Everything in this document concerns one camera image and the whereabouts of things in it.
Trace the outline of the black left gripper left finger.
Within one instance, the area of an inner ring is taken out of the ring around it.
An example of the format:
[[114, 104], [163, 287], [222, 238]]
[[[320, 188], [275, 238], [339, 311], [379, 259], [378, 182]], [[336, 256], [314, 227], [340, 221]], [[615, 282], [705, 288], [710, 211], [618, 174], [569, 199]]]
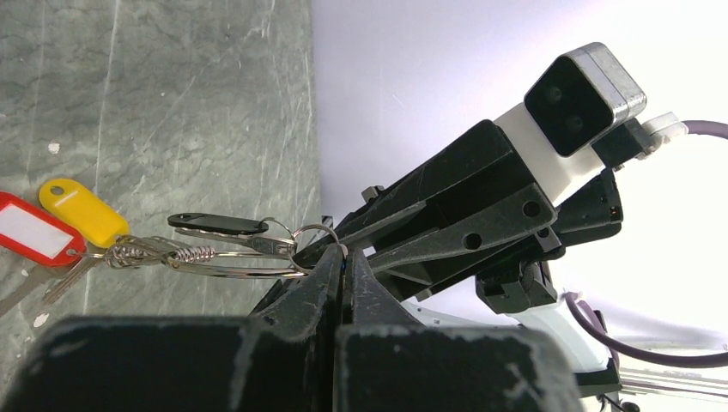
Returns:
[[345, 255], [248, 317], [75, 317], [47, 330], [5, 411], [332, 411]]

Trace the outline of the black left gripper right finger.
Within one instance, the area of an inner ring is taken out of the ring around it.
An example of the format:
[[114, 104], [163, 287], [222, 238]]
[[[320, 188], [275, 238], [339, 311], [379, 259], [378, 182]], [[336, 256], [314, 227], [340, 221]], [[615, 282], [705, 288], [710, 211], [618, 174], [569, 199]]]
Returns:
[[337, 329], [337, 411], [580, 411], [555, 341], [521, 327], [428, 327], [374, 278], [362, 251], [346, 262], [351, 320]]

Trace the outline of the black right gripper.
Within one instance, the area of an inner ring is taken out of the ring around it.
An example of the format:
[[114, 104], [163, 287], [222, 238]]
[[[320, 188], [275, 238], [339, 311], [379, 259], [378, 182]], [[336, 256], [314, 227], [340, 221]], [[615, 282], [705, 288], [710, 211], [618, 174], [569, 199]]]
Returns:
[[600, 173], [556, 212], [536, 184], [507, 196], [511, 186], [496, 178], [514, 166], [515, 150], [504, 130], [483, 120], [295, 260], [314, 265], [339, 239], [350, 249], [382, 251], [369, 258], [370, 266], [375, 275], [386, 275], [386, 288], [399, 301], [473, 278], [478, 299], [496, 314], [553, 304], [557, 292], [548, 262], [569, 246], [608, 239], [622, 229], [615, 174]]

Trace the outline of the key with black tag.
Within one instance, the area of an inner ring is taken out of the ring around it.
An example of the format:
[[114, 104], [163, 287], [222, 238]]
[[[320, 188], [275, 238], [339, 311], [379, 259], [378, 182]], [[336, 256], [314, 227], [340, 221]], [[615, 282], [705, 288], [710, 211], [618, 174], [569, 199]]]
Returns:
[[167, 217], [167, 224], [182, 235], [240, 245], [264, 255], [286, 258], [294, 251], [296, 242], [291, 237], [268, 234], [269, 222], [273, 220], [190, 212]]

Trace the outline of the key with yellow tag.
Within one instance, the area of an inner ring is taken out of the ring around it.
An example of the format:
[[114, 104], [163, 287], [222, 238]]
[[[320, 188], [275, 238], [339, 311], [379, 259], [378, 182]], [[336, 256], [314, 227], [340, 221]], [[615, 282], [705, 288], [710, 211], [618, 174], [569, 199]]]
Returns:
[[45, 294], [50, 305], [59, 300], [87, 272], [100, 263], [100, 257], [118, 237], [130, 233], [127, 220], [100, 200], [81, 183], [66, 178], [51, 179], [39, 189], [40, 204], [62, 222], [76, 229], [89, 244], [82, 259]]

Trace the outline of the key with red tag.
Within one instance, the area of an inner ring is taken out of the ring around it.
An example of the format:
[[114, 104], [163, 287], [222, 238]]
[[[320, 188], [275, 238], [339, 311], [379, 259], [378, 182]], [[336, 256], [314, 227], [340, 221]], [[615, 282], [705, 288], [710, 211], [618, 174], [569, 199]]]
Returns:
[[1, 193], [1, 246], [36, 263], [23, 283], [1, 299], [2, 315], [35, 289], [58, 279], [87, 250], [76, 229], [5, 191]]

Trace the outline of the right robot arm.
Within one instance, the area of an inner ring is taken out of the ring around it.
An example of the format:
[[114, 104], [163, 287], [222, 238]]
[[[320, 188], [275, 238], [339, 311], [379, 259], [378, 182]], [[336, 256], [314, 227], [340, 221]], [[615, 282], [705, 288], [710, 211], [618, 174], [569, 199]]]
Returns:
[[589, 397], [618, 389], [616, 358], [561, 302], [549, 261], [621, 227], [614, 174], [592, 149], [564, 157], [531, 121], [499, 118], [374, 187], [334, 236], [373, 248], [369, 265], [398, 300], [473, 278], [493, 312], [555, 340]]

